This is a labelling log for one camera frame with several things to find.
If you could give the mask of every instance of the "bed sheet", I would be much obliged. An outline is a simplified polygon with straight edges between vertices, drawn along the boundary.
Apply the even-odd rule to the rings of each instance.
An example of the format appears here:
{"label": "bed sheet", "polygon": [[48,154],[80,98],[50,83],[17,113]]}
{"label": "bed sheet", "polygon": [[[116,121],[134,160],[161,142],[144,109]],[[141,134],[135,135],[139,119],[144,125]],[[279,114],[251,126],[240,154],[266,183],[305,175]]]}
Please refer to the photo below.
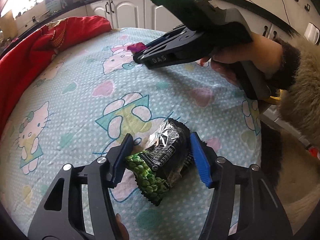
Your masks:
{"label": "bed sheet", "polygon": [[[233,164],[259,163],[257,101],[246,99],[208,64],[151,71],[132,60],[128,45],[162,34],[115,29],[78,44],[57,55],[23,93],[1,137],[0,197],[25,234],[63,164],[89,164],[119,145],[126,133],[133,135],[137,152],[168,117],[197,131]],[[198,239],[213,190],[192,168],[158,207],[140,194],[128,170],[110,192],[130,238],[157,240]],[[93,233],[87,198],[84,187],[84,221]],[[235,198],[231,225],[237,221],[239,190]]]}

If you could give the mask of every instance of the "black countertop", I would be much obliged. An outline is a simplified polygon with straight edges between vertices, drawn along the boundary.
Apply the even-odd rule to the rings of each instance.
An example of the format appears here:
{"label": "black countertop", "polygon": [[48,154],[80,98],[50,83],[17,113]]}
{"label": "black countertop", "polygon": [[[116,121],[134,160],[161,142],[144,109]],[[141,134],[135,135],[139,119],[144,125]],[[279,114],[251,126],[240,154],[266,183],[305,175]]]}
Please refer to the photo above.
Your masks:
{"label": "black countertop", "polygon": [[[43,20],[42,22],[35,24],[34,26],[32,26],[27,31],[25,31],[14,42],[12,42],[9,45],[0,55],[0,59],[3,58],[4,55],[7,54],[11,49],[13,49],[19,42],[21,42],[23,39],[28,37],[31,33],[36,31],[37,29],[41,28],[43,25],[52,22],[53,19],[59,17],[60,15],[66,13],[68,11],[71,11],[71,10],[76,9],[78,7],[84,6],[86,4],[91,4],[91,3],[97,2],[97,1],[101,1],[101,0],[80,0],[80,1],[77,1],[77,2],[73,3],[72,5],[68,6],[67,8],[64,8],[64,9],[52,14],[51,16],[49,16],[47,19]],[[223,1],[235,4],[237,6],[245,8],[245,9],[259,15],[259,16],[265,18],[266,20],[270,21],[271,23],[275,24],[276,26],[278,26],[280,29],[284,30],[287,33],[296,33],[296,31],[292,27],[290,27],[285,21],[283,21],[282,19],[280,19],[276,15],[270,13],[269,11],[265,10],[264,8],[262,8],[256,4],[253,4],[247,0],[223,0]]]}

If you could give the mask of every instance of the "finger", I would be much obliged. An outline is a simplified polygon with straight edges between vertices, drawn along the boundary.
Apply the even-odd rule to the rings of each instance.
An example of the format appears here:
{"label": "finger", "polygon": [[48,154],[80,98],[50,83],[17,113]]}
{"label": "finger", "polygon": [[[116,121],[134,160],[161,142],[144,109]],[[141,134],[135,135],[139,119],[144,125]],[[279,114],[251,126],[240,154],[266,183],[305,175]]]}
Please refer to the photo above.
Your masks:
{"label": "finger", "polygon": [[236,87],[239,87],[238,83],[228,77],[225,77],[225,79],[230,83],[230,84],[233,84],[234,86]]}
{"label": "finger", "polygon": [[203,57],[201,60],[204,63],[204,62],[208,62],[210,58],[211,58],[210,56],[206,56],[206,57]]}
{"label": "finger", "polygon": [[119,230],[121,232],[122,238],[124,240],[129,240],[129,233],[127,228],[124,226],[124,224],[121,223],[121,216],[120,214],[116,214],[116,222],[118,224]]}
{"label": "finger", "polygon": [[232,79],[233,81],[237,81],[236,74],[232,70],[222,66],[221,64],[211,62],[211,68],[214,71],[218,72],[220,75],[227,76],[228,78]]}
{"label": "finger", "polygon": [[206,56],[200,60],[200,66],[203,67],[205,62],[208,62],[211,57]]}
{"label": "finger", "polygon": [[227,47],[213,55],[213,60],[221,63],[235,63],[237,61],[251,60],[252,43],[239,44]]}

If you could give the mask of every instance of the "red blanket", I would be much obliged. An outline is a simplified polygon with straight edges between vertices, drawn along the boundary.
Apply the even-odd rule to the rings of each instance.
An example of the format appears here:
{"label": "red blanket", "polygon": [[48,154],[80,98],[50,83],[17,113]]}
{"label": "red blanket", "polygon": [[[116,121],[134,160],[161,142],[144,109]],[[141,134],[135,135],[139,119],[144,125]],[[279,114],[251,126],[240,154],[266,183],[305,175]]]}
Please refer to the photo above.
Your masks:
{"label": "red blanket", "polygon": [[38,29],[0,60],[0,135],[22,93],[61,51],[111,30],[101,16],[71,17]]}

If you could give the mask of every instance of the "black snack bag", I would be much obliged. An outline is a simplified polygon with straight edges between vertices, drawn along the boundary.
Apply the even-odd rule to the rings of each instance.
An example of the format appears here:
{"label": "black snack bag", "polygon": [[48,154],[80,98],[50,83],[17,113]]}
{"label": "black snack bag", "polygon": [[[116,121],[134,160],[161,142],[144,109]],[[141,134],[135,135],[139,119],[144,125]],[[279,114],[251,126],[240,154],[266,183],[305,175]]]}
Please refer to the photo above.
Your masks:
{"label": "black snack bag", "polygon": [[194,160],[190,152],[190,130],[169,118],[150,135],[148,148],[126,157],[138,188],[151,203],[158,206],[167,192]]}

